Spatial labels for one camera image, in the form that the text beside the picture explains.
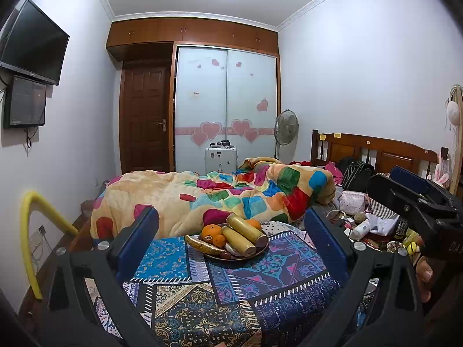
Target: black bag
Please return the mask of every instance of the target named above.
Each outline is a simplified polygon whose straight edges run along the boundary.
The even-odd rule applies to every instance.
[[[374,175],[374,167],[371,164],[345,157],[339,161],[337,167],[343,173],[343,190],[367,192],[368,180]]]

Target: screw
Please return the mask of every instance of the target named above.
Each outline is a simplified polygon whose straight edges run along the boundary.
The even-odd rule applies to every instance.
[[[362,243],[361,241],[356,241],[354,243],[354,249],[358,250],[358,251],[363,251],[367,248],[367,246]]]
[[[59,247],[57,250],[56,250],[56,255],[57,256],[62,256],[63,254],[66,253],[66,248],[65,247]]]
[[[404,257],[408,254],[404,247],[399,247],[399,249],[397,249],[397,253]]]
[[[98,250],[106,250],[109,248],[109,241],[102,241],[98,244]]]

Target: door handle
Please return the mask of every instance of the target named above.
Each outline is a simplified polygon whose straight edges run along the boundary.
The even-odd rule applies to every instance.
[[[166,132],[166,130],[167,130],[166,119],[163,119],[163,122],[162,123],[157,123],[157,125],[162,125],[163,126],[163,132]]]

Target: wooden bed frame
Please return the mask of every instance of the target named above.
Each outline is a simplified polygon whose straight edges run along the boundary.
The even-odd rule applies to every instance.
[[[431,172],[431,164],[438,162],[438,155],[432,150],[426,150],[411,143],[388,140],[386,138],[368,137],[366,135],[332,133],[319,134],[312,131],[312,165],[325,165],[329,161],[337,163],[341,158],[352,156],[356,160],[362,159],[362,148],[367,151],[367,163],[370,163],[371,150],[376,151],[374,170],[380,173],[389,172],[392,167],[399,165],[415,174],[420,175],[420,163],[428,162],[426,176]]]

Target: patterned tablecloth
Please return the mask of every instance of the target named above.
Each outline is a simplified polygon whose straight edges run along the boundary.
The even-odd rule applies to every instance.
[[[153,240],[123,287],[169,347],[293,346],[321,318],[339,283],[305,231],[265,222],[267,251],[242,263],[204,257],[183,237]],[[120,336],[89,286],[106,331]]]

